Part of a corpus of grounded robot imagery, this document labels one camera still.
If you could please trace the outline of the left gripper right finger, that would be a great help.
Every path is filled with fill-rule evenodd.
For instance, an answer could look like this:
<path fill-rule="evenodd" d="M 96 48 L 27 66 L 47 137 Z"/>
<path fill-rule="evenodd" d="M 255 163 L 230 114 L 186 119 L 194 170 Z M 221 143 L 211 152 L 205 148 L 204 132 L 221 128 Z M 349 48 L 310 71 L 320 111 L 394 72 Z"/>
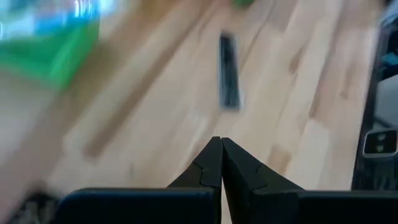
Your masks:
<path fill-rule="evenodd" d="M 222 143 L 233 224 L 398 224 L 398 193 L 305 190 L 230 138 Z"/>

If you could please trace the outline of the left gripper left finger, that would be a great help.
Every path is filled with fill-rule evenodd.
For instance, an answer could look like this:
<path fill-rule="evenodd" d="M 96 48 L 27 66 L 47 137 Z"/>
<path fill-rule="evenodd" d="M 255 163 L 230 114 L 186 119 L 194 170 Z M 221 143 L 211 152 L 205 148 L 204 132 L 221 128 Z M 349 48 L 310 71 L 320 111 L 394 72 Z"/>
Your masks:
<path fill-rule="evenodd" d="M 62 199 L 57 224 L 220 224 L 221 138 L 165 188 L 85 188 Z"/>

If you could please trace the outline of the green plastic basket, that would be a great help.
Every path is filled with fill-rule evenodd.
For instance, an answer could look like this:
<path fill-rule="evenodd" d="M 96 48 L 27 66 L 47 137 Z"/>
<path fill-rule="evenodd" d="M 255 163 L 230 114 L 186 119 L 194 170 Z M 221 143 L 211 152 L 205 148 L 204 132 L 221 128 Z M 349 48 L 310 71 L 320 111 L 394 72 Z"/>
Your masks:
<path fill-rule="evenodd" d="M 0 42 L 0 68 L 63 89 L 95 47 L 100 23 L 91 22 L 50 35 Z"/>

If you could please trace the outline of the black aluminium table frame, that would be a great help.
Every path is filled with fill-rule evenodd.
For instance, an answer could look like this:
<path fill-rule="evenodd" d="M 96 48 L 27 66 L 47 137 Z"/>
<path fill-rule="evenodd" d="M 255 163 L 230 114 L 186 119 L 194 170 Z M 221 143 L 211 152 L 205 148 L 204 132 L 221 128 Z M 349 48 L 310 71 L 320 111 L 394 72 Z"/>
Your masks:
<path fill-rule="evenodd" d="M 362 153 L 368 131 L 398 129 L 398 0 L 384 2 L 357 146 L 353 190 L 398 190 L 398 155 L 367 159 Z"/>

